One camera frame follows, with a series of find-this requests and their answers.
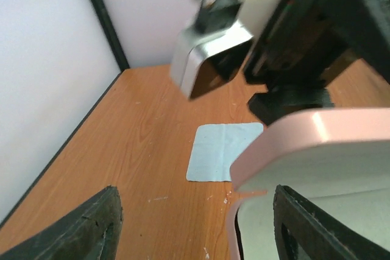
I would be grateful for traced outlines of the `light blue cleaning cloth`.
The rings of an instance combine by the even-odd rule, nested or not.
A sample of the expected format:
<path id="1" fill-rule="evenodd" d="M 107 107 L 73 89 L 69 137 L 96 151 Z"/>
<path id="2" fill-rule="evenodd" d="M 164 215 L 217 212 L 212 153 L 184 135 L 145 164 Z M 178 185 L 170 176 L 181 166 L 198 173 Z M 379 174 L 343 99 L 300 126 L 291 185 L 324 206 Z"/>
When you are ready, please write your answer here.
<path id="1" fill-rule="evenodd" d="M 262 132 L 259 122 L 201 125 L 194 137 L 186 179 L 230 181 L 230 166 Z"/>

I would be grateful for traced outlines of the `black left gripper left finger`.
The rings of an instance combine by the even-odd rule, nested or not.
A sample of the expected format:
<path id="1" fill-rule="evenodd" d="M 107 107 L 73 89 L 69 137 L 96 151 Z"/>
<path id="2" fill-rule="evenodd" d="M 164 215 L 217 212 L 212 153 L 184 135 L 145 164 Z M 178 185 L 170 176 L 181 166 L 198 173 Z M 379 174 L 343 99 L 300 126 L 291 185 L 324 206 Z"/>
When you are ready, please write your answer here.
<path id="1" fill-rule="evenodd" d="M 1 259 L 115 259 L 122 222 L 118 188 L 107 186 Z"/>

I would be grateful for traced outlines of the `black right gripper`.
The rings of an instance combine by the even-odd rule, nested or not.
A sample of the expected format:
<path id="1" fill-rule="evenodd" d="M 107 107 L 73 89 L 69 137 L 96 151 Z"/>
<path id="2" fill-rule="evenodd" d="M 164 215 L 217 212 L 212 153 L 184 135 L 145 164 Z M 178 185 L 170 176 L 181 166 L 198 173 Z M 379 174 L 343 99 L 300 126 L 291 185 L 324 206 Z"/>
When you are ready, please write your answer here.
<path id="1" fill-rule="evenodd" d="M 214 65 L 222 82 L 239 70 L 265 85 L 250 111 L 266 125 L 307 108 L 330 107 L 326 87 L 363 59 L 389 79 L 389 0 L 279 0 L 252 52 Z"/>

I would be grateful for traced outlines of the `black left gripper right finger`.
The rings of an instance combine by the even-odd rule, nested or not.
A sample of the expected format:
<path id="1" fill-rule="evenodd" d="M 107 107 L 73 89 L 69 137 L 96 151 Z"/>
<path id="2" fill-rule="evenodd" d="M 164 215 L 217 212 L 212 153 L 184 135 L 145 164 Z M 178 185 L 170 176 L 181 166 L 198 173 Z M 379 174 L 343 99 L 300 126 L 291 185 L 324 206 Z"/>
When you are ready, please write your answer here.
<path id="1" fill-rule="evenodd" d="M 388 250 L 352 231 L 289 186 L 276 186 L 273 210 L 279 259 L 389 259 Z"/>

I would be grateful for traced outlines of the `pink glasses case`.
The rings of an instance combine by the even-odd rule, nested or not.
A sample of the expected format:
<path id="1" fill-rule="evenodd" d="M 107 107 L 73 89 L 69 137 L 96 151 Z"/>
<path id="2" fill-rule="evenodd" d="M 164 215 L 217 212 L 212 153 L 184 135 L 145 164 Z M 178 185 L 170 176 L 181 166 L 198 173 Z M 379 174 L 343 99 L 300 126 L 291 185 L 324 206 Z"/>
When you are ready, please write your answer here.
<path id="1" fill-rule="evenodd" d="M 230 167 L 232 259 L 279 259 L 276 186 L 289 186 L 389 251 L 389 109 L 305 110 L 272 123 Z"/>

